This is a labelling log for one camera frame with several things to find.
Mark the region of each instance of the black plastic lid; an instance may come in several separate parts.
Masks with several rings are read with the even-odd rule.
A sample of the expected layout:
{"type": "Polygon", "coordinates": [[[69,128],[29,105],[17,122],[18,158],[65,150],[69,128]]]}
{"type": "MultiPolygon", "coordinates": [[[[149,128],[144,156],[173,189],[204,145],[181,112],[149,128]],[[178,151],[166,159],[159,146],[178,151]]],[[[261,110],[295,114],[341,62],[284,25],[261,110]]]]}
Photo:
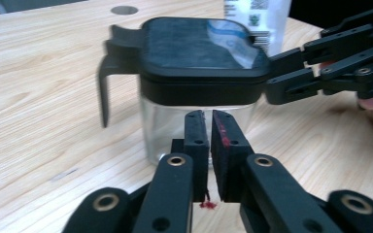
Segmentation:
{"type": "Polygon", "coordinates": [[[112,31],[98,77],[104,125],[108,75],[139,74],[142,95],[156,104],[226,106],[254,103],[270,72],[265,52],[234,21],[158,17],[112,31]]]}

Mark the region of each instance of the light wood surface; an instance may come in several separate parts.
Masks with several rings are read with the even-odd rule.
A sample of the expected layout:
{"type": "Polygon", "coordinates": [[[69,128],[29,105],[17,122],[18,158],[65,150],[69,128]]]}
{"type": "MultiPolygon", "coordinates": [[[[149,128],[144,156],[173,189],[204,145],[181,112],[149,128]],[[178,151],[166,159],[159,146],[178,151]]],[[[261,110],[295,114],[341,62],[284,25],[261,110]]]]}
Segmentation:
{"type": "MultiPolygon", "coordinates": [[[[149,182],[135,76],[110,78],[110,126],[101,127],[95,82],[109,26],[151,17],[222,17],[221,0],[92,0],[0,16],[0,232],[60,232],[92,191],[132,192],[149,182]],[[113,7],[139,9],[131,16],[113,7]]],[[[320,29],[289,19],[284,50],[320,29]]],[[[351,189],[373,198],[373,127],[353,93],[284,106],[259,100],[246,133],[256,152],[280,159],[326,200],[351,189]]],[[[238,205],[194,206],[193,232],[245,232],[238,205]]]]}

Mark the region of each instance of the wood grain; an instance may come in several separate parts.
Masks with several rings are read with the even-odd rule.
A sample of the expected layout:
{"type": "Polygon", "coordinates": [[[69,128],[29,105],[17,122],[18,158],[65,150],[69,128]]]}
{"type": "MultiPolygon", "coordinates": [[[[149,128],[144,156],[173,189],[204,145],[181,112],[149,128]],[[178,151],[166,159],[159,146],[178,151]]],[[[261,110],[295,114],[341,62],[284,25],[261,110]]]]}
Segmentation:
{"type": "MultiPolygon", "coordinates": [[[[151,17],[222,17],[222,1],[92,0],[0,16],[0,232],[60,232],[92,191],[132,192],[151,180],[135,76],[110,78],[111,120],[101,127],[95,73],[109,26],[138,28],[151,17]],[[117,16],[118,5],[137,7],[117,16]]],[[[318,38],[289,19],[284,50],[318,38]]],[[[284,106],[261,98],[247,138],[280,159],[313,194],[335,189],[373,198],[373,128],[352,93],[284,106]]],[[[217,199],[193,212],[193,232],[245,232],[238,205],[217,199]]]]}

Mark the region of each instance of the wooden table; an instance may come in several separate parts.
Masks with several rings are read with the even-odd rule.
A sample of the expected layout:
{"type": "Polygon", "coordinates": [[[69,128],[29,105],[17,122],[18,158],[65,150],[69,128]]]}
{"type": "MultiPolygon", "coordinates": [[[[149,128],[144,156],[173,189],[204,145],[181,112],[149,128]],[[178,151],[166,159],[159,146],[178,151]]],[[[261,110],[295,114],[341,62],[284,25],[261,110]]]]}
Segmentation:
{"type": "MultiPolygon", "coordinates": [[[[59,232],[81,201],[105,186],[149,182],[134,76],[111,79],[110,126],[101,127],[95,73],[109,26],[151,17],[222,17],[217,1],[92,0],[0,16],[0,232],[59,232]],[[139,12],[118,16],[113,7],[139,12]]],[[[284,50],[320,29],[289,19],[284,50]]],[[[373,127],[353,93],[284,106],[262,98],[246,133],[322,199],[335,189],[373,198],[373,127]]],[[[238,205],[194,206],[193,232],[244,232],[238,205]]]]}

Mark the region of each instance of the clear glass container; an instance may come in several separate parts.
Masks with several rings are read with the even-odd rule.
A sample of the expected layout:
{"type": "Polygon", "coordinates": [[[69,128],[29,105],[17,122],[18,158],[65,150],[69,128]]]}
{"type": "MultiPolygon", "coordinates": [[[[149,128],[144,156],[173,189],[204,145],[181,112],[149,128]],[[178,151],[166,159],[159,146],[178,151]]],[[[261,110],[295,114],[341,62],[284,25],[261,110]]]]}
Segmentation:
{"type": "Polygon", "coordinates": [[[195,110],[204,112],[207,135],[211,141],[212,110],[220,110],[233,115],[240,128],[245,132],[256,106],[256,103],[252,103],[243,106],[173,107],[155,104],[144,96],[141,96],[140,99],[147,158],[155,165],[162,156],[170,153],[172,139],[184,138],[184,118],[186,114],[195,110]]]}

